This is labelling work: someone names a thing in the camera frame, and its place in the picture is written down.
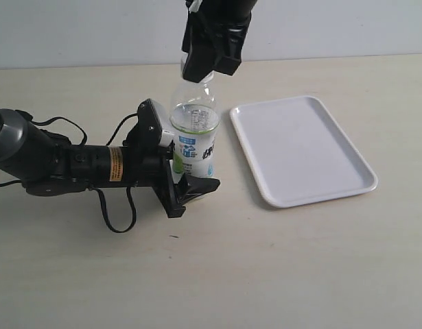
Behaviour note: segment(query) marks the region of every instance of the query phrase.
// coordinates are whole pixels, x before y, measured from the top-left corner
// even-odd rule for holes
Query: white wall
[[[259,0],[245,60],[422,53],[422,0]],[[178,62],[184,0],[0,0],[0,68]]]

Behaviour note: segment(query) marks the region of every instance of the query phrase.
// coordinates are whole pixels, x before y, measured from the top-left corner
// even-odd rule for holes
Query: black cable
[[[5,187],[5,186],[13,185],[13,184],[18,184],[18,183],[21,183],[21,180],[12,180],[10,182],[0,183],[0,187]]]
[[[44,122],[35,122],[35,121],[31,121],[31,122],[34,125],[37,125],[39,127],[44,127],[46,125],[50,125],[51,123],[54,123],[57,120],[64,120],[64,121],[69,122],[72,125],[76,126],[82,132],[82,141],[81,141],[80,145],[85,145],[86,144],[86,142],[87,142],[87,134],[86,134],[86,132],[79,125],[77,125],[76,123],[74,123],[73,121],[71,121],[69,119],[66,119],[66,118],[63,118],[63,117],[54,117],[54,118],[49,119],[49,120],[46,120]]]
[[[128,120],[128,119],[131,119],[131,118],[133,118],[133,117],[137,117],[137,113],[133,113],[133,114],[130,114],[130,115],[128,115],[128,116],[126,116],[125,118],[123,118],[122,119],[122,121],[119,123],[119,125],[116,127],[116,129],[115,129],[115,132],[113,132],[113,135],[111,136],[111,138],[108,140],[108,142],[107,142],[107,144],[106,144],[106,146],[109,146],[112,142],[113,142],[113,139],[115,139],[115,137],[116,137],[116,135],[117,135],[117,133],[119,132],[119,130],[121,129],[121,127],[122,127],[122,125]]]
[[[94,191],[97,191],[97,193],[98,193],[99,202],[101,203],[102,216],[104,218],[104,221],[106,222],[107,227],[110,229],[110,231],[112,231],[114,233],[126,233],[126,232],[130,231],[134,227],[134,225],[136,224],[136,218],[137,218],[136,206],[134,205],[133,196],[131,195],[131,186],[127,187],[127,199],[128,199],[128,203],[130,204],[130,207],[131,207],[132,219],[131,219],[130,226],[128,226],[123,231],[119,231],[119,230],[115,229],[113,227],[112,223],[110,222],[110,219],[108,218],[107,201],[106,201],[106,197],[104,195],[104,192],[102,192],[98,188],[92,188],[92,189]]]

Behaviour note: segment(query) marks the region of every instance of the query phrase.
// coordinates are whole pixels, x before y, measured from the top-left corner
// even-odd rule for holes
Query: cylindrical motor
[[[18,112],[0,109],[0,169],[23,182],[49,177],[55,143]]]

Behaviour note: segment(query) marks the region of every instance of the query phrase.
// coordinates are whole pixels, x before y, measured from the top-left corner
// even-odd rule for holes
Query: clear plastic bottle
[[[213,150],[220,123],[210,88],[213,72],[200,83],[183,80],[172,96],[170,120],[174,139],[173,170],[195,177],[213,176]]]

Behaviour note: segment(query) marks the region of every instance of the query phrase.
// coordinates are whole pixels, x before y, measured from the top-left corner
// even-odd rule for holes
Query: robotic arm
[[[183,51],[188,53],[183,77],[199,82],[211,71],[232,75],[241,64],[241,50],[257,0],[187,0],[189,8]],[[109,147],[123,123],[139,120],[128,133],[122,147]],[[51,197],[85,190],[96,191],[102,216],[110,230],[129,231],[136,223],[131,188],[150,186],[168,217],[181,217],[184,204],[214,192],[220,181],[184,175],[175,184],[169,161],[173,157],[174,132],[167,115],[151,99],[142,102],[137,113],[127,116],[105,146],[86,145],[87,135],[74,122],[56,117],[33,121],[21,110],[0,109],[0,169],[18,180],[31,195]],[[65,120],[83,133],[80,144],[72,145],[61,134],[39,129],[56,120]],[[126,188],[132,221],[125,230],[110,223],[106,198],[101,188]]]

